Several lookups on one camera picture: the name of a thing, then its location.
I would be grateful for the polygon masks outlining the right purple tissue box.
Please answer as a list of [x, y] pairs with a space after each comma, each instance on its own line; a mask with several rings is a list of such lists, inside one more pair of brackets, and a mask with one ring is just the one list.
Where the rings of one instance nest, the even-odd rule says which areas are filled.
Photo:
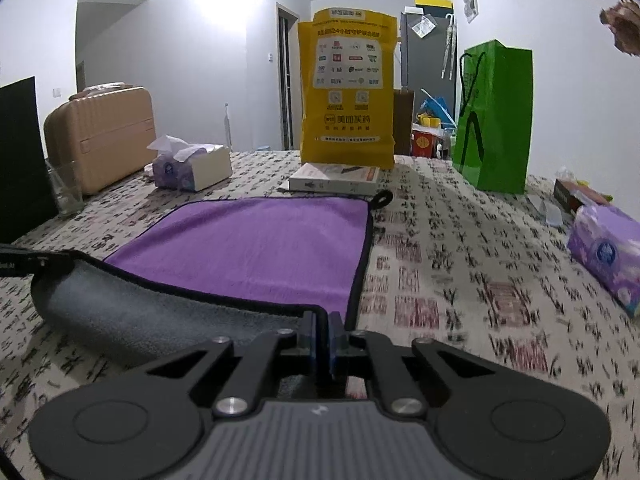
[[630, 318], [638, 318], [638, 221], [613, 206], [582, 206], [575, 216], [567, 248]]

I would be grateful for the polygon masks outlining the left purple tissue box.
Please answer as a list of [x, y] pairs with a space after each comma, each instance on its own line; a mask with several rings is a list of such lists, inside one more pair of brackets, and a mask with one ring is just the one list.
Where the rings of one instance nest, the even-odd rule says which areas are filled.
[[201, 192], [232, 176], [230, 150], [221, 144], [188, 143], [161, 136], [148, 149], [156, 151], [152, 177], [158, 188]]

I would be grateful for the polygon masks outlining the dark red small box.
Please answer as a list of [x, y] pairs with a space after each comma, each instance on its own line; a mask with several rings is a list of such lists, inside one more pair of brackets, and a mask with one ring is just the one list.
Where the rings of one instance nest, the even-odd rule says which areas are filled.
[[569, 180], [556, 179], [553, 196], [567, 212], [574, 214], [582, 206], [606, 206], [608, 200], [587, 185]]

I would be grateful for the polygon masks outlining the purple grey microfibre towel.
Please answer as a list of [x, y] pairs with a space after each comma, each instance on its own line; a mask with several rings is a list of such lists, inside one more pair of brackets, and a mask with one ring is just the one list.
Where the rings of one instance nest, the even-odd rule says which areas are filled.
[[30, 293], [43, 321], [124, 365], [218, 336], [239, 346], [306, 314], [354, 328], [373, 216], [392, 201], [316, 196], [200, 200], [103, 260], [48, 255]]

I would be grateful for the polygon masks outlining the clear drinking glass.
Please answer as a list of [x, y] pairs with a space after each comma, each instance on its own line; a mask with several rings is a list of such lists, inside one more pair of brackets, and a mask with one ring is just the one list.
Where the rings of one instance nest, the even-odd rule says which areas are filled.
[[66, 162], [66, 164], [55, 165], [49, 159], [46, 163], [56, 206], [58, 206], [58, 216], [70, 218], [79, 214], [84, 209], [85, 203], [77, 180], [75, 163]]

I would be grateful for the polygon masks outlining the black paper shopping bag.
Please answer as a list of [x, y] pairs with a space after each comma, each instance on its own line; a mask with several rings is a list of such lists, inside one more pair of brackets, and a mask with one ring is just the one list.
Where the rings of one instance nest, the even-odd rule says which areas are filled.
[[12, 243], [58, 215], [43, 154], [35, 78], [1, 88], [0, 230]]

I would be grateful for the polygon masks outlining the beige hard suitcase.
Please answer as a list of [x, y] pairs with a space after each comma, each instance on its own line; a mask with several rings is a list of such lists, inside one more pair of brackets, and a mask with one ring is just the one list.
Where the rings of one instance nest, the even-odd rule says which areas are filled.
[[85, 195], [94, 195], [152, 162], [156, 139], [152, 98], [143, 87], [72, 99], [43, 125], [50, 163], [74, 166]]

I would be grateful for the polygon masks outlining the yellow delivery bag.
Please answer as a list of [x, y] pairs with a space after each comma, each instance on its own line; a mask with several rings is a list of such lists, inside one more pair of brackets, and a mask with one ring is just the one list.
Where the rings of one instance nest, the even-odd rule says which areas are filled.
[[397, 18], [352, 8], [298, 24], [301, 162], [393, 168], [397, 33]]

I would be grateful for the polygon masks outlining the brown chair back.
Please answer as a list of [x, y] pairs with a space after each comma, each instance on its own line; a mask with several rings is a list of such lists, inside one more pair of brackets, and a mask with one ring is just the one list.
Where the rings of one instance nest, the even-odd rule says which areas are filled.
[[394, 91], [393, 137], [394, 153], [409, 155], [413, 125], [414, 92], [400, 89]]

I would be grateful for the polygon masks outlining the purple tissue box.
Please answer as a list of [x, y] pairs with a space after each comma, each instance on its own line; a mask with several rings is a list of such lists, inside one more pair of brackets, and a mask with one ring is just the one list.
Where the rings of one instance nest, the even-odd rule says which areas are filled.
[[201, 192], [232, 176], [230, 150], [221, 144], [188, 143], [161, 136], [148, 149], [156, 151], [152, 177], [158, 188]]
[[613, 206], [582, 206], [575, 216], [567, 248], [630, 318], [638, 318], [638, 221]]

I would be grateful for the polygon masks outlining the yellow black box on fridge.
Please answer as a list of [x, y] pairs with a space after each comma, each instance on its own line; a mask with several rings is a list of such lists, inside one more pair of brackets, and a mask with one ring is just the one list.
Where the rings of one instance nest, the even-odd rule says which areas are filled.
[[454, 5], [450, 0], [414, 0], [416, 6], [434, 6], [434, 8], [452, 9]]

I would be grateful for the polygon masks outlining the white flat box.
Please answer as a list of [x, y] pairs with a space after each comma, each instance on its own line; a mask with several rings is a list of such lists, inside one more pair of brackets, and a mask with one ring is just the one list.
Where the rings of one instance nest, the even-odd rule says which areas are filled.
[[376, 167], [306, 162], [288, 178], [291, 192], [373, 196], [380, 170]]

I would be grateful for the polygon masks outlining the dried pink roses bouquet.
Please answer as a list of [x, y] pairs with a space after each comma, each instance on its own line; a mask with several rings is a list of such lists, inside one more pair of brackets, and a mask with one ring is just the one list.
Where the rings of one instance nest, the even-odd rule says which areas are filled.
[[636, 0], [617, 0], [614, 6], [602, 9], [600, 23], [614, 36], [614, 46], [630, 56], [639, 56], [639, 3]]

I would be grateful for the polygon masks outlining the red gift box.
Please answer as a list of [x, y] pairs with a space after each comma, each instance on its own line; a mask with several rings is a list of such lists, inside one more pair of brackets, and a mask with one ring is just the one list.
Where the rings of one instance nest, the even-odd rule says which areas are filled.
[[414, 157], [437, 158], [438, 147], [442, 140], [439, 129], [412, 130], [411, 154]]

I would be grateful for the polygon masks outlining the wall picture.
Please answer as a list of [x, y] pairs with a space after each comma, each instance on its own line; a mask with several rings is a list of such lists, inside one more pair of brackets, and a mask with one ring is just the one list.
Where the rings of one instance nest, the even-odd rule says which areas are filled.
[[480, 13], [478, 10], [477, 0], [462, 0], [463, 1], [463, 11], [468, 23], [472, 23], [475, 20], [477, 15]]

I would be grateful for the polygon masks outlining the green paper shopping bag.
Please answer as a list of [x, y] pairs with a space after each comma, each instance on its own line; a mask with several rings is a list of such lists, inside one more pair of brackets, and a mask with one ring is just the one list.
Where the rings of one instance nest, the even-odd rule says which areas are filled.
[[452, 164], [485, 192], [522, 194], [533, 130], [533, 52], [490, 40], [460, 56]]

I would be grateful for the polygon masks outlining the grey refrigerator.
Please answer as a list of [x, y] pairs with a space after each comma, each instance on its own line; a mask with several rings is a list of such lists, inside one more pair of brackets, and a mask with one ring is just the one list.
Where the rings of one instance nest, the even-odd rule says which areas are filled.
[[400, 18], [401, 88], [414, 92], [417, 110], [427, 95], [442, 99], [450, 114], [456, 105], [456, 70], [450, 73], [454, 55], [447, 39], [452, 22], [450, 6], [405, 7]]

